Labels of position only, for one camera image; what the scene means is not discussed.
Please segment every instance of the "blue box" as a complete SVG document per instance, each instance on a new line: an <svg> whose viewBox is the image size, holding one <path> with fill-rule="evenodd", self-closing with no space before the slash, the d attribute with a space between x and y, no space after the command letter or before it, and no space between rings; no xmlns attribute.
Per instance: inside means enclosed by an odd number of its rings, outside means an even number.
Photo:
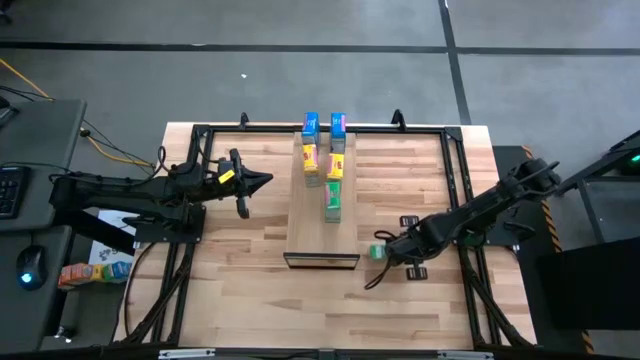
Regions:
<svg viewBox="0 0 640 360"><path fill-rule="evenodd" d="M331 113L331 138L344 139L347 115L345 113Z"/></svg>
<svg viewBox="0 0 640 360"><path fill-rule="evenodd" d="M318 144L320 137L320 120L318 113L308 112L304 115L302 124L302 143L305 145Z"/></svg>

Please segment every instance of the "computer mouse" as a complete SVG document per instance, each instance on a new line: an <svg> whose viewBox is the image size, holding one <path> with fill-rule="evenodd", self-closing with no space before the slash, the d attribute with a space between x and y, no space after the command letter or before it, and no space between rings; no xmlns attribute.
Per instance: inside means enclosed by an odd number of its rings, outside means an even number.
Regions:
<svg viewBox="0 0 640 360"><path fill-rule="evenodd" d="M16 262L18 283L25 290L36 290L47 279L47 268L44 264L44 247L30 245L26 247Z"/></svg>

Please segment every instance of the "desk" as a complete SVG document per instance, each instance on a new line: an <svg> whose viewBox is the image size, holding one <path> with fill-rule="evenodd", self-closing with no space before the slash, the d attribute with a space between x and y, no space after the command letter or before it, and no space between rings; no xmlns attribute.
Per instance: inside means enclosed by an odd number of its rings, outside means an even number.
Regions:
<svg viewBox="0 0 640 360"><path fill-rule="evenodd" d="M26 291L18 284L16 259L31 239L28 232L0 234L0 353L35 351L40 347L47 330L55 331L58 323L52 313L61 311L58 301L64 294L58 291L58 274L67 257L72 231L68 226L57 226L34 231L33 243L44 246L48 276L40 289Z"/></svg>
<svg viewBox="0 0 640 360"><path fill-rule="evenodd" d="M169 123L163 144L172 163L185 160L192 123ZM489 133L462 127L476 194L498 180ZM274 179L249 201L242 220L235 199L207 202L203 241L196 247L181 346L358 349L471 349L457 251L428 261L429 280L408 282L391 270L375 289L363 289L384 264L366 254L373 232L400 230L400 215L426 216L449 207L440 142L429 135L359 134L356 142L358 252L355 271L290 270L287 237L293 134L218 133L213 158L237 148L243 163ZM454 162L459 176L457 161ZM460 201L464 201L462 191ZM139 268L130 296L135 326L158 296L168 246L158 244ZM529 341L535 341L518 262L504 248L486 249L497 303ZM173 314L169 304L165 336ZM484 307L478 311L489 338ZM115 340L124 337L122 314Z"/></svg>

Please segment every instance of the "wooden tabletop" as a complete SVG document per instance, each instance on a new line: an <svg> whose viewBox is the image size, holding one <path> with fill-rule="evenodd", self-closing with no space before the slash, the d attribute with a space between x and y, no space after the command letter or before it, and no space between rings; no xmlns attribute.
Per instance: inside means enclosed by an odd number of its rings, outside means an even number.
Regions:
<svg viewBox="0 0 640 360"><path fill-rule="evenodd" d="M163 144L168 163L185 160L192 126L167 125ZM498 180L489 133L485 126L462 126L462 132L477 195ZM214 158L237 148L245 166L274 178L249 200L250 219L238 217L233 198L205 203L207 220L203 241L196 247L180 345L471 349L460 263L453 246L426 262L427 281L408 282L404 270L396 268L375 289L363 289L384 267L366 255L375 243L374 231L399 232L400 215L423 217L449 207L437 136L357 135L357 249L363 256L355 271L290 270L282 257L293 141L292 133L215 135ZM457 159L453 144L451 151ZM454 168L460 184L457 161ZM459 199L464 202L462 192ZM156 245L133 280L132 328L158 296L167 249ZM521 334L535 342L515 255L505 248L487 247L486 257L494 298ZM477 303L482 331L489 339L484 306L479 299ZM165 336L172 314L173 300ZM114 339L123 337L121 311Z"/></svg>

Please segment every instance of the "gray desk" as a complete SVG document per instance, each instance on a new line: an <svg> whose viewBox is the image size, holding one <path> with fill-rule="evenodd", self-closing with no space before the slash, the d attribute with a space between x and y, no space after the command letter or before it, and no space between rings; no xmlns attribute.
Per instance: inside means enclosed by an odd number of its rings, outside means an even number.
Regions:
<svg viewBox="0 0 640 360"><path fill-rule="evenodd" d="M45 247L47 280L34 291L18 285L16 259L30 244L29 232L0 234L0 353L34 351L40 347L45 331L51 323L56 301L64 300L58 293L58 275L70 249L72 230L57 226L33 231L33 242Z"/></svg>
<svg viewBox="0 0 640 360"><path fill-rule="evenodd" d="M27 161L68 168L86 103L80 100L39 101L17 103L16 107L20 113L0 128L0 164ZM52 184L48 176L62 170L30 167L29 185L20 214L15 219L0 221L0 232L44 229L53 222L55 211L49 204Z"/></svg>

